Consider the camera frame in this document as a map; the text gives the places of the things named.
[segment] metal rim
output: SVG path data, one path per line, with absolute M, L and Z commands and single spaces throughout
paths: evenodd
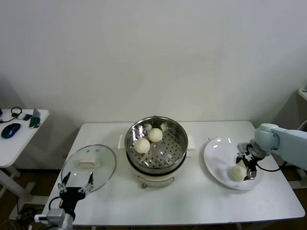
M 81 149 L 78 149 L 77 151 L 75 151 L 70 157 L 68 157 L 68 158 L 66 159 L 66 161 L 65 161 L 64 164 L 63 164 L 63 167 L 62 167 L 62 169 L 61 169 L 61 182 L 63 181 L 63 171 L 64 171 L 63 169 L 64 169 L 66 163 L 70 160 L 70 158 L 71 158 L 75 153 L 77 153 L 78 151 L 83 150 L 84 148 L 87 148 L 87 147 L 90 147 L 90 146 L 102 146 L 102 147 L 106 147 L 107 149 L 109 149 L 109 150 L 113 153 L 114 159 L 115 159 L 114 170 L 113 170 L 113 172 L 111 173 L 111 175 L 109 176 L 109 178 L 107 179 L 107 181 L 106 181 L 105 183 L 103 183 L 101 186 L 99 186 L 98 188 L 96 188 L 96 189 L 94 189 L 94 190 L 91 190 L 91 193 L 92 193 L 92 192 L 98 190 L 99 188 L 103 187 L 103 186 L 110 180 L 110 178 L 113 176 L 113 174 L 114 174 L 114 172 L 115 172 L 115 169 L 116 169 L 116 166 L 117 166 L 117 159 L 116 159 L 116 155 L 115 155 L 114 151 L 113 151 L 110 147 L 108 147 L 108 146 L 106 146 L 106 145 L 100 145 L 100 144 L 87 145 L 87 146 L 84 146 L 84 147 L 82 147 Z
M 164 161 L 165 160 L 165 158 L 164 157 L 162 157 L 162 159 L 161 158 L 158 158 L 158 156 L 156 156 L 156 153 L 154 153 L 154 155 L 151 155 L 151 156 L 149 156 L 149 158 L 148 158 L 148 160 L 147 160 L 147 158 L 146 158 L 146 160 L 147 160 L 147 162 L 149 163 L 149 161 L 151 161 L 152 162 L 152 164 L 150 164 L 151 166 L 149 166 L 148 164 L 146 164 L 146 161 L 144 160 L 144 162 L 142 161 L 142 162 L 137 162 L 137 160 L 135 160 L 134 158 L 138 158 L 138 157 L 140 157 L 140 158 L 145 158 L 145 156 L 144 155 L 140 155 L 140 156 L 136 156 L 136 154 L 135 153 L 133 153 L 133 151 L 131 151 L 130 149 L 131 149 L 131 133 L 133 132 L 133 130 L 134 130 L 134 128 L 137 128 L 138 127 L 138 125 L 140 125 L 140 126 L 143 126 L 144 127 L 144 124 L 146 125 L 146 124 L 150 124 L 150 125 L 153 125 L 153 123 L 152 123 L 152 120 L 153 120 L 153 122 L 157 122 L 157 123 L 168 123 L 168 124 L 170 124 L 170 126 L 166 126 L 166 131 L 164 132 L 164 138 L 170 138 L 171 139 L 171 141 L 174 141 L 174 142 L 172 142 L 172 143 L 170 143 L 170 146 L 174 146 L 174 149 L 167 149 L 167 145 L 166 145 L 166 143 L 167 143 L 167 140 L 165 140 L 164 142 L 162 142 L 162 143 L 158 143 L 159 145 L 163 145 L 164 146 L 164 144 L 165 144 L 165 146 L 164 147 L 162 147 L 162 149 L 161 150 L 164 150 L 163 148 L 165 148 L 166 147 L 166 150 L 165 151 L 163 151 L 163 152 L 167 152 L 167 155 L 170 155 L 170 156 L 172 156 L 171 158 L 169 158 L 169 160 L 171 160 L 171 162 L 170 161 L 168 161 L 168 162 L 170 162 L 170 164 L 166 164 L 166 166 L 163 166 L 162 165 L 162 163 L 164 163 L 164 165 L 165 165 L 165 162 L 166 161 Z M 143 174 L 146 174 L 146 175 L 151 175 L 151 176 L 161 176 L 161 175 L 167 175 L 167 174 L 169 174 L 169 173 L 171 173 L 171 172 L 173 172 L 174 170 L 176 170 L 176 169 L 178 169 L 178 167 L 180 167 L 181 165 L 182 165 L 182 163 L 183 163 L 183 161 L 185 160 L 185 157 L 186 157 L 186 153 L 187 153 L 187 149 L 188 149 L 188 136 L 187 136 L 187 134 L 186 134 L 186 132 L 185 132 L 185 130 L 184 130 L 184 128 L 178 123 L 178 122 L 176 122 L 176 121 L 174 121 L 174 120 L 172 120 L 172 119 L 170 119 L 170 118 L 167 118 L 167 117 L 162 117 L 162 116 L 151 116 L 151 117 L 146 117 L 146 118 L 144 118 L 144 119 L 142 119 L 142 120 L 140 120 L 140 121 L 138 121 L 138 122 L 136 122 L 136 123 L 134 123 L 130 128 L 129 128 L 129 130 L 127 131 L 127 133 L 126 133 L 126 137 L 125 137 L 125 148 L 126 148 L 126 156 L 127 156 L 127 158 L 128 158 L 128 161 L 129 161 L 129 163 L 137 170 L 137 171 L 139 171 L 139 172 L 141 172 L 141 173 L 143 173 Z M 177 154 L 179 153 L 180 154 L 180 158 L 178 157 L 178 160 L 175 160 L 176 158 L 177 158 L 177 156 L 176 156 L 176 154 L 175 154 L 175 152 L 174 153 L 170 153 L 170 152 L 172 152 L 172 150 L 175 150 L 176 149 L 176 151 L 178 150 L 178 152 L 176 152 Z M 157 157 L 157 160 L 158 159 L 161 159 L 160 161 L 162 161 L 161 162 L 161 165 L 162 165 L 162 167 L 159 167 L 159 166 L 161 166 L 161 165 L 156 165 L 156 164 L 159 164 L 160 163 L 160 161 L 155 161 L 156 160 L 156 158 L 155 157 Z

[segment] table leg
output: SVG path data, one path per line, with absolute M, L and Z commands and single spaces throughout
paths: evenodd
M 8 171 L 10 174 L 15 175 L 16 177 L 20 177 L 20 172 L 17 171 L 17 169 L 15 169 L 13 166 L 10 166 L 8 168 L 5 169 L 6 171 Z
M 241 226 L 240 223 L 237 223 L 237 224 L 236 224 L 236 229 L 237 229 L 237 230 L 243 230 L 243 228 L 242 228 L 242 226 Z
M 31 200 L 32 195 L 0 170 L 0 183 L 20 198 Z
M 12 193 L 19 197 L 19 211 L 23 208 L 24 204 L 45 205 L 48 200 L 48 196 L 31 195 L 31 191 L 35 186 L 34 182 L 29 182 L 24 189 L 19 184 L 17 184 L 11 177 L 5 174 L 2 170 L 0 170 L 0 183 L 5 185 L 7 189 L 9 189 Z M 13 211 L 9 216 L 9 219 L 17 219 L 17 211 L 17 205 L 15 205 Z
M 13 166 L 10 166 L 9 168 L 6 168 L 5 170 L 7 170 L 11 174 L 10 175 L 11 179 L 14 179 L 14 177 L 20 177 L 21 175 L 20 172 L 18 172 Z M 5 184 L 3 184 L 3 187 L 0 190 L 0 198 L 3 196 L 5 191 L 6 191 L 6 186 Z

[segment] floor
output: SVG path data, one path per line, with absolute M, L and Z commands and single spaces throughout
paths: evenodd
M 59 171 L 21 171 L 22 176 L 20 178 L 16 178 L 16 182 L 21 186 L 25 187 L 28 182 L 34 181 L 36 185 L 32 194 L 40 195 L 40 196 L 48 196 L 51 192 L 53 184 L 58 176 Z M 290 180 L 297 180 L 298 176 L 293 170 L 283 170 L 286 178 Z M 305 210 L 307 210 L 307 189 L 298 189 L 295 190 L 295 193 L 299 200 L 301 201 Z M 0 199 L 0 230 L 27 230 L 29 222 L 32 222 L 32 218 L 30 216 L 29 221 L 26 219 L 20 223 L 15 223 L 14 228 L 12 224 L 8 221 L 8 216 L 11 210 L 14 208 L 16 204 L 16 196 L 9 191 L 6 191 L 3 197 Z M 43 208 L 43 206 L 35 206 L 37 210 L 37 214 L 39 214 Z M 33 226 L 33 230 L 38 230 L 42 228 L 42 224 L 31 223 Z M 249 224 L 242 224 L 242 227 L 245 228 Z M 292 219 L 292 220 L 283 220 L 278 221 L 270 225 L 266 228 L 266 230 L 287 230 L 293 228 L 295 230 L 306 230 L 307 229 L 307 217 L 301 219 Z M 75 230 L 87 230 L 91 229 L 90 227 L 75 227 Z M 99 227 L 97 230 L 130 230 L 131 227 Z M 227 225 L 199 225 L 199 226 L 161 226 L 161 227 L 133 227 L 133 230 L 236 230 L 237 227 L 235 224 L 227 224 Z

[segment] power cord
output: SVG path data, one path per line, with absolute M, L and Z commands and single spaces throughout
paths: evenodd
M 2 224 L 0 224 L 0 227 L 3 226 L 5 223 L 9 222 L 10 223 L 10 227 L 7 228 L 7 230 L 11 230 L 12 228 L 14 228 L 15 230 L 17 230 L 16 226 L 14 225 L 14 223 L 10 220 L 10 219 L 7 219 L 5 220 Z
M 34 207 L 27 207 L 19 210 L 18 197 L 16 196 L 16 205 L 18 218 L 15 222 L 21 230 L 27 230 L 28 226 L 34 222 L 34 216 L 39 212 L 43 211 L 42 208 L 35 209 Z
M 246 146 L 246 151 L 247 151 L 250 155 L 252 155 L 251 152 L 249 151 L 249 147 L 252 147 L 252 145 L 248 144 L 248 145 Z M 264 168 L 262 168 L 260 165 L 258 165 L 258 162 L 256 162 L 256 166 L 258 166 L 258 168 L 260 168 L 260 169 L 262 169 L 262 170 L 264 170 L 264 171 L 273 173 L 273 172 L 277 172 L 277 171 L 281 170 L 287 163 L 288 163 L 288 162 L 284 161 L 283 164 L 282 164 L 278 169 L 274 169 L 274 170 L 264 169 Z
M 19 113 L 15 113 L 14 112 L 14 110 L 16 110 L 16 109 L 19 109 Z M 16 119 L 21 113 L 23 112 L 23 110 L 22 110 L 22 108 L 20 108 L 20 107 L 13 107 L 12 109 L 11 109 L 11 114 L 12 114 L 12 119 L 11 120 L 8 120 L 8 121 L 3 121 L 2 119 L 0 119 L 0 124 L 1 123 L 7 123 L 7 122 L 10 122 L 10 121 L 12 121 L 12 120 L 14 120 L 14 119 Z
M 279 168 L 278 169 L 275 169 L 275 170 L 269 170 L 269 169 L 264 169 L 264 168 L 262 168 L 261 166 L 259 166 L 258 165 L 258 163 L 256 162 L 256 165 L 260 168 L 260 169 L 262 169 L 262 170 L 264 170 L 264 171 L 267 171 L 267 172 L 271 172 L 271 173 L 273 173 L 273 172 L 277 172 L 277 171 L 279 171 L 279 170 L 281 170 L 285 165 L 287 164 L 287 162 L 286 161 L 284 161 L 283 162 L 283 164 L 281 165 L 281 166 L 279 166 Z
M 52 203 L 54 200 L 59 199 L 59 198 L 61 198 L 61 197 L 60 197 L 60 196 L 56 196 L 56 197 L 54 197 L 54 198 L 52 198 L 52 199 L 50 200 L 50 202 L 49 202 L 49 204 L 48 204 L 49 210 L 51 209 L 51 203 Z

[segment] blue mouse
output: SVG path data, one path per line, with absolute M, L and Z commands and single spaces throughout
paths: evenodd
M 13 123 L 13 124 L 6 126 L 3 129 L 1 136 L 5 139 L 11 138 L 19 130 L 20 126 L 21 125 L 18 123 Z

